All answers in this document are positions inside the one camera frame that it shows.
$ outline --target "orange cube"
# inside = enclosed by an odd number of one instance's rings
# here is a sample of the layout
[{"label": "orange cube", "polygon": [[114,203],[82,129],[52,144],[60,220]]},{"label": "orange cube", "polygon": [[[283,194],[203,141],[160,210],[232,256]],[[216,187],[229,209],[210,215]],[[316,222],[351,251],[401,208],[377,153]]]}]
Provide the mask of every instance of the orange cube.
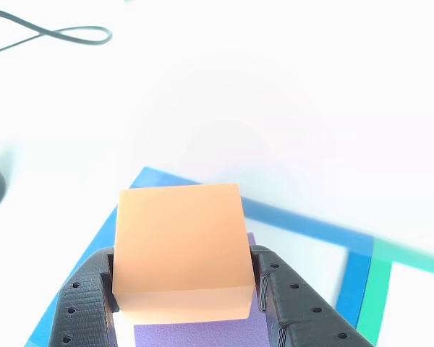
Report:
[{"label": "orange cube", "polygon": [[255,280],[236,184],[128,189],[113,294],[134,324],[248,318]]}]

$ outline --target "cable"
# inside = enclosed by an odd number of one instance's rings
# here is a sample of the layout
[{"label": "cable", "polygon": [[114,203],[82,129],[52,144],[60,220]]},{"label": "cable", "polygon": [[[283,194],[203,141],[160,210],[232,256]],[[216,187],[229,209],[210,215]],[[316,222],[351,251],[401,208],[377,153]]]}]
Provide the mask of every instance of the cable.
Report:
[{"label": "cable", "polygon": [[[25,42],[34,40],[36,38],[40,38],[40,37],[45,36],[45,35],[50,36],[52,38],[58,38],[59,40],[65,40],[65,41],[69,41],[69,42],[73,42],[73,43],[79,43],[82,45],[91,45],[91,46],[104,45],[105,43],[109,42],[113,37],[113,33],[109,29],[106,29],[105,27],[97,27],[97,26],[66,27],[63,29],[58,29],[58,30],[52,31],[52,30],[47,30],[43,27],[39,27],[39,26],[37,26],[31,22],[27,22],[25,20],[22,20],[21,18],[16,17],[13,14],[10,14],[10,13],[4,12],[4,11],[0,11],[0,17],[4,18],[6,20],[11,20],[12,22],[15,22],[19,25],[22,25],[23,27],[26,27],[28,29],[34,30],[38,33],[38,35],[33,36],[31,38],[27,38],[27,39],[22,40],[20,42],[13,43],[12,45],[9,45],[7,47],[0,48],[0,52],[5,51],[8,48],[15,47],[15,46],[18,46],[18,45],[23,44]],[[84,38],[76,38],[74,36],[61,34],[62,32],[72,31],[72,30],[101,31],[101,32],[106,34],[106,37],[103,40],[86,40]]]}]

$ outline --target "blue tape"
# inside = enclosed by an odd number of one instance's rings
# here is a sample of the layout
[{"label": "blue tape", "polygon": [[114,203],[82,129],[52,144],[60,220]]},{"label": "blue tape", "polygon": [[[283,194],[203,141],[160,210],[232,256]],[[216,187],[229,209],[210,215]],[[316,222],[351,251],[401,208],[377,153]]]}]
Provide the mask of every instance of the blue tape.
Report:
[{"label": "blue tape", "polygon": [[[199,183],[146,167],[140,172],[130,188],[169,187],[193,184]],[[244,215],[247,218],[338,244],[349,249],[349,259],[336,309],[353,326],[356,326],[360,307],[362,306],[368,270],[370,268],[373,238],[245,197],[242,198],[242,204]],[[67,277],[68,279],[92,253],[101,248],[112,247],[114,245],[116,217],[117,207],[109,215],[100,231],[91,241],[88,248]],[[58,295],[54,297],[40,322],[35,327],[29,341],[25,345],[26,347],[46,347],[48,345],[57,301]]]}]

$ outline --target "white table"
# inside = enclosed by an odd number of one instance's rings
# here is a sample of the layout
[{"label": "white table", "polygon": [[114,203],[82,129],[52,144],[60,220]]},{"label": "white table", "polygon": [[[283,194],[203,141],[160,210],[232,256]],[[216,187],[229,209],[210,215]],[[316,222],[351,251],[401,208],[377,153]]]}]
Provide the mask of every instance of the white table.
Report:
[{"label": "white table", "polygon": [[[0,345],[145,165],[434,253],[434,3],[95,2],[0,1],[114,31],[0,53]],[[0,20],[0,47],[29,34]]]}]

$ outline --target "purple mat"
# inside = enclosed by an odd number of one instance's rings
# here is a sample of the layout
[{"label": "purple mat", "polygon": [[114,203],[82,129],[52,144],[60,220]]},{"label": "purple mat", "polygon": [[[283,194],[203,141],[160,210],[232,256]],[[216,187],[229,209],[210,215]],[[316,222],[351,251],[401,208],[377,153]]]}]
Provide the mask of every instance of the purple mat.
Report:
[{"label": "purple mat", "polygon": [[[250,244],[254,235],[248,233]],[[265,314],[256,295],[247,320],[170,325],[135,325],[137,347],[268,347]]]}]

